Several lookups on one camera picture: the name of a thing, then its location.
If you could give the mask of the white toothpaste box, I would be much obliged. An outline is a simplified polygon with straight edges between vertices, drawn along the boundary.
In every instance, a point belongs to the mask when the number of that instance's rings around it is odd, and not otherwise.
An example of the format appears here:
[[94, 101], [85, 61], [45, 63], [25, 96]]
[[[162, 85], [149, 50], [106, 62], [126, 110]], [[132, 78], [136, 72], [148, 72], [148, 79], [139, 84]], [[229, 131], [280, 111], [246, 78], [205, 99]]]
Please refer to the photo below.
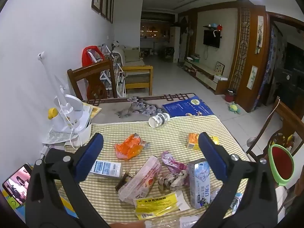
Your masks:
[[210, 203], [210, 166], [205, 158], [188, 164], [190, 183], [190, 203], [199, 209]]

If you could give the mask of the white blue medicine box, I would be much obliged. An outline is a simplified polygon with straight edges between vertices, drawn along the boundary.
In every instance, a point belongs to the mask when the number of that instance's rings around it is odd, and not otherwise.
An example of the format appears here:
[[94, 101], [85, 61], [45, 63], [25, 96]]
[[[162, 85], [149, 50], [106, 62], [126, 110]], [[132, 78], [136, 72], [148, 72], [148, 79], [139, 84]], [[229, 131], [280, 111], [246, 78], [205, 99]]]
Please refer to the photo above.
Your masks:
[[121, 163], [96, 160], [90, 170], [90, 174], [104, 178], [120, 179], [123, 167]]

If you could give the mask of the printed paper ball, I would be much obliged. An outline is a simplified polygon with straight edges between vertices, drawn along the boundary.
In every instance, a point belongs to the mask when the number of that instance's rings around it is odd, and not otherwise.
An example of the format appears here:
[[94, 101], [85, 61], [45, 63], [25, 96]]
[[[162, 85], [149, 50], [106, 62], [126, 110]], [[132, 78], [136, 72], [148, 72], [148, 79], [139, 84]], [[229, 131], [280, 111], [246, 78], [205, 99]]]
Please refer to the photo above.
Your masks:
[[158, 188], [161, 192], [176, 191], [189, 186], [189, 175], [186, 170], [179, 173], [161, 174], [158, 179]]

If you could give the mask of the yellow lemon tea carton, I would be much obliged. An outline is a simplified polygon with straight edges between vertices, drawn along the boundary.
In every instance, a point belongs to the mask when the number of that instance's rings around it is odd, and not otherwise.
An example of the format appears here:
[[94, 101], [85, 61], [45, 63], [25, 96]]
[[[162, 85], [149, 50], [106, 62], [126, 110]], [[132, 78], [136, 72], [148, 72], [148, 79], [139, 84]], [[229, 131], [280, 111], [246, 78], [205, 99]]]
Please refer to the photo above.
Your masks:
[[[199, 137], [199, 134], [197, 134], [197, 133], [189, 133], [186, 148], [199, 150], [200, 148], [198, 145], [198, 137]], [[217, 136], [211, 136], [210, 138], [216, 145], [219, 144], [219, 138]]]

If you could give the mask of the pink snack package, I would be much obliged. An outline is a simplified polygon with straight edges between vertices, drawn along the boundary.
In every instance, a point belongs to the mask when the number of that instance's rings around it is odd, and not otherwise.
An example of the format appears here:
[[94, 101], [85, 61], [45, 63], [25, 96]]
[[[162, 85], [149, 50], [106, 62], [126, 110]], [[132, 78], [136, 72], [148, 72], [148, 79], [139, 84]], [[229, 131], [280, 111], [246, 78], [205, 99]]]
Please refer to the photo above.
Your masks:
[[119, 189], [119, 200], [133, 205], [135, 199], [147, 197], [160, 171], [161, 163], [158, 158], [149, 157], [138, 173]]

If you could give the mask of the yellow plastic medicine bag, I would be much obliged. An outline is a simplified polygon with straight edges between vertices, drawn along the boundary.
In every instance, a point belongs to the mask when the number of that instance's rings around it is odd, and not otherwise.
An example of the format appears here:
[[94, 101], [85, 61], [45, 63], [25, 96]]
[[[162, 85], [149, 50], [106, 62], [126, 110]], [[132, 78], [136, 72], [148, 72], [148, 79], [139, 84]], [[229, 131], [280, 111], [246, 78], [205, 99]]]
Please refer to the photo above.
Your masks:
[[179, 209], [175, 192], [161, 197], [136, 199], [133, 204], [135, 205], [135, 215], [141, 221], [160, 217]]

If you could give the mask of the orange snack wrapper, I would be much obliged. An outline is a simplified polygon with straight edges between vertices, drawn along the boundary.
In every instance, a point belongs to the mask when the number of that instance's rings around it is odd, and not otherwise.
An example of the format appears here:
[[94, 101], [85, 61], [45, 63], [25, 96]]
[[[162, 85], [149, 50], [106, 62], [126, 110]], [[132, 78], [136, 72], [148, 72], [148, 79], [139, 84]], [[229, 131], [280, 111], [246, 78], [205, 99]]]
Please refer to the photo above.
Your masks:
[[150, 143], [141, 139], [141, 137], [134, 133], [125, 139], [121, 144], [115, 144], [115, 154], [118, 159], [129, 160], [138, 156], [143, 149], [149, 148]]

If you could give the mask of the paper cup with pattern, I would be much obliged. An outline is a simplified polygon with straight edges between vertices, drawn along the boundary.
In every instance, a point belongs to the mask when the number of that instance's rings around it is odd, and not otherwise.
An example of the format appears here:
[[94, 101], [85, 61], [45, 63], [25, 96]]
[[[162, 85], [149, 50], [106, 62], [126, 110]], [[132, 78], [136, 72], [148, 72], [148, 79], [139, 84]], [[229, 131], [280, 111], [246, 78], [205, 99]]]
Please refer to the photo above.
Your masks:
[[155, 129], [166, 124], [170, 119], [171, 117], [168, 113], [158, 113], [157, 115], [149, 118], [148, 124], [150, 127]]

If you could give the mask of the purple snack wrapper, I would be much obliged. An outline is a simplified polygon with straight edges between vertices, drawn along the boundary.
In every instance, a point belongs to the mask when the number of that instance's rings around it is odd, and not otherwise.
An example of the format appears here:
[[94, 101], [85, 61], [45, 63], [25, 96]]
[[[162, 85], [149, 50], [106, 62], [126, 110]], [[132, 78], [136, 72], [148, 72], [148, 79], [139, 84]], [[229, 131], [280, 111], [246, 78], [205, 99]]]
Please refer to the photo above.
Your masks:
[[168, 152], [164, 151], [161, 154], [162, 163], [169, 169], [171, 173], [179, 174], [183, 170], [187, 171], [188, 166], [184, 163], [177, 162], [174, 157]]

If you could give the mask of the green striped table cloth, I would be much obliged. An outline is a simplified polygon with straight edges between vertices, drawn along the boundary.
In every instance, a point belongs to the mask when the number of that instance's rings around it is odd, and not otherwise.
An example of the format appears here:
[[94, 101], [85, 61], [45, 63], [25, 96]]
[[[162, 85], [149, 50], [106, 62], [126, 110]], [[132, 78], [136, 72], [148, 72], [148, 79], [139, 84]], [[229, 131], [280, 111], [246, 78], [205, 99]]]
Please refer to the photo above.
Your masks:
[[[186, 147], [189, 133], [206, 132], [210, 136], [216, 136], [220, 145], [229, 154], [236, 154], [242, 160], [248, 160], [246, 153], [215, 115], [175, 117], [155, 129], [146, 121], [94, 123], [91, 133], [96, 132], [104, 137], [104, 146], [98, 157], [100, 160], [119, 162], [114, 145], [122, 143], [133, 133], [150, 144], [149, 148], [144, 149], [135, 158], [121, 161], [123, 170], [130, 169], [132, 173], [139, 171], [150, 156], [159, 157], [164, 151], [170, 152], [177, 162], [184, 164], [202, 158], [203, 154], [200, 151]], [[107, 223], [136, 222], [138, 219], [135, 215], [135, 207], [119, 200], [115, 191], [117, 183], [115, 179], [91, 174], [80, 183], [80, 186], [90, 203]]]

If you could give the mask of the wooden chair right side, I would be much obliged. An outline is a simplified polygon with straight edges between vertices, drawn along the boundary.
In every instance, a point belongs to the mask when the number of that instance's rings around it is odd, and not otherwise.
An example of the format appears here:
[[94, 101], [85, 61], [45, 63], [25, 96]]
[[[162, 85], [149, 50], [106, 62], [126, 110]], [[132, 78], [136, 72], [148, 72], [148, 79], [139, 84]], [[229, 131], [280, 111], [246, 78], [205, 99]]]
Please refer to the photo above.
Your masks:
[[[267, 127], [271, 124], [272, 118], [278, 116], [280, 118], [277, 129], [267, 139], [265, 145], [261, 149], [260, 154], [254, 153], [253, 149], [257, 146], [260, 139], [264, 136]], [[254, 138], [247, 141], [248, 149], [246, 150], [253, 160], [263, 158], [268, 155], [270, 146], [278, 144], [286, 148], [292, 156], [294, 156], [303, 146], [303, 121], [290, 108], [285, 105], [279, 97], [273, 105], [273, 109], [268, 115], [262, 129]]]

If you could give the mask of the green plush toy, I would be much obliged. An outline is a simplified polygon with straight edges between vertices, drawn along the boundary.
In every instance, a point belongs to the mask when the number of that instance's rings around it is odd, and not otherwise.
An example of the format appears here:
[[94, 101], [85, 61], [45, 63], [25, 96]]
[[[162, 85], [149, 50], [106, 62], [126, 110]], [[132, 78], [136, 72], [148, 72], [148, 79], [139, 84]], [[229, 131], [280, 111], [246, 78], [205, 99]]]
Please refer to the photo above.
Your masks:
[[237, 113], [237, 114], [240, 114], [240, 112], [241, 112], [240, 108], [234, 102], [232, 102], [229, 105], [228, 110], [230, 110], [233, 113]]

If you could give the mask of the tv cabinet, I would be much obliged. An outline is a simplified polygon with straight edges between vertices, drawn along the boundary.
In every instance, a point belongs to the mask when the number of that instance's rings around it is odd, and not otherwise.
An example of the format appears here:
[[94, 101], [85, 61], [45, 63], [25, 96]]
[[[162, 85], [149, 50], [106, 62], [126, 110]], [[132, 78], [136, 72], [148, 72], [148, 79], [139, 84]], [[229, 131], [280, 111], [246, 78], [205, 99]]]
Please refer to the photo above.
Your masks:
[[212, 89], [215, 95], [222, 95], [228, 91], [228, 78], [217, 75], [206, 65], [185, 60], [183, 68], [207, 88]]

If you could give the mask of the red plastic bag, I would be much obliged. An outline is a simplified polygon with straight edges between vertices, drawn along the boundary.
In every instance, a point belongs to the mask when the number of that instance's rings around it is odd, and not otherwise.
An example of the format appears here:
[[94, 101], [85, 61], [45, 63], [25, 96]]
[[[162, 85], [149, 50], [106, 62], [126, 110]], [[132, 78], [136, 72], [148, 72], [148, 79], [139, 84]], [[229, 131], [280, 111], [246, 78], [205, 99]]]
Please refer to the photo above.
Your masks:
[[95, 63], [98, 63], [99, 61], [104, 61], [105, 56], [101, 52], [101, 50], [95, 46], [88, 46], [83, 49], [82, 56], [81, 56], [81, 62], [82, 67], [91, 66]]

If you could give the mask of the framed pictures on wall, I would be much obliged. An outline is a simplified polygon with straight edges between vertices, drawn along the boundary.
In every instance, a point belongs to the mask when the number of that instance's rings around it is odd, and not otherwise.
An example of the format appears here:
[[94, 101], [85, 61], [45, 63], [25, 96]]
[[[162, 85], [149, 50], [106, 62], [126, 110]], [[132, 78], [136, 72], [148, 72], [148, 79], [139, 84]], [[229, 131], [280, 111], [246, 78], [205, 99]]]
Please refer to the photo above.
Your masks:
[[113, 23], [114, 0], [92, 0], [91, 8], [111, 24]]

